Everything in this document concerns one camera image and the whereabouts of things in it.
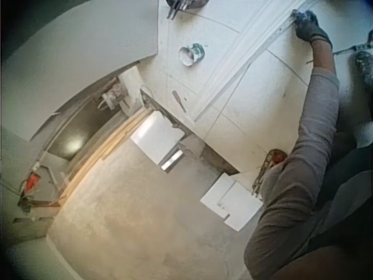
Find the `gray long sleeve shirt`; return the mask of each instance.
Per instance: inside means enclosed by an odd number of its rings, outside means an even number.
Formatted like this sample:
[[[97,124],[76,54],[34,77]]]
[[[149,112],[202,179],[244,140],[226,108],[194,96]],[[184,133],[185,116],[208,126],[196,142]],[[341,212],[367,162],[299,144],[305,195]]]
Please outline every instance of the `gray long sleeve shirt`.
[[[300,119],[298,140],[270,190],[262,193],[264,212],[245,250],[253,279],[269,279],[299,254],[325,221],[329,207],[313,208],[330,159],[339,107],[339,81],[314,68]]]

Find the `concrete floor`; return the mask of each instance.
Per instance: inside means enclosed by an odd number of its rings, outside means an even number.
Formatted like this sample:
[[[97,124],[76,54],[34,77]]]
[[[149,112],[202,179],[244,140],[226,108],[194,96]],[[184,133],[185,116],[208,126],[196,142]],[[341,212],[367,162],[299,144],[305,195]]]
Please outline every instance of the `concrete floor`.
[[[259,214],[237,233],[199,202],[219,174],[184,157],[163,172],[131,141],[99,161],[49,236],[88,279],[250,279],[243,252]]]

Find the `work glove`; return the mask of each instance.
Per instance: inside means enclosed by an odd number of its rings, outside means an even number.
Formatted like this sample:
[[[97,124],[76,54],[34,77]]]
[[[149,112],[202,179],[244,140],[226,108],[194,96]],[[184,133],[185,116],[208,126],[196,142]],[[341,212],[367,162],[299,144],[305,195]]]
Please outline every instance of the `work glove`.
[[[322,40],[328,42],[333,47],[329,36],[319,27],[317,17],[313,12],[306,10],[304,13],[301,13],[293,10],[291,16],[295,19],[295,32],[299,39],[309,43],[315,40]]]

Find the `person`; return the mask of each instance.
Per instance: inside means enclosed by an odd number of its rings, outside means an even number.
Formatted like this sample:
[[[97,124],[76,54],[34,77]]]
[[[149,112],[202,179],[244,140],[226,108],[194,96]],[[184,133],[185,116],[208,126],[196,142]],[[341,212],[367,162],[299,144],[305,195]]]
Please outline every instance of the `person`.
[[[294,149],[265,174],[263,212],[245,265],[254,280],[371,279],[372,144],[347,145],[343,156],[334,152],[339,81],[332,43],[314,13],[294,16],[297,36],[311,44],[314,68]],[[372,61],[366,52],[356,56],[370,91]]]

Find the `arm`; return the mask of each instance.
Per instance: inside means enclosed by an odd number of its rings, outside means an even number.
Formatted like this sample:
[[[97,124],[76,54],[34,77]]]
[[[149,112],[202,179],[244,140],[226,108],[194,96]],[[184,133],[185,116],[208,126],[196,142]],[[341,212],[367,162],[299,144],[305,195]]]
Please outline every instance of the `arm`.
[[[310,42],[315,67],[300,119],[298,140],[266,197],[264,212],[244,253],[253,279],[268,279],[306,241],[294,235],[294,229],[312,218],[330,158],[338,115],[339,82],[331,44],[316,40],[314,36],[311,38],[314,39]]]

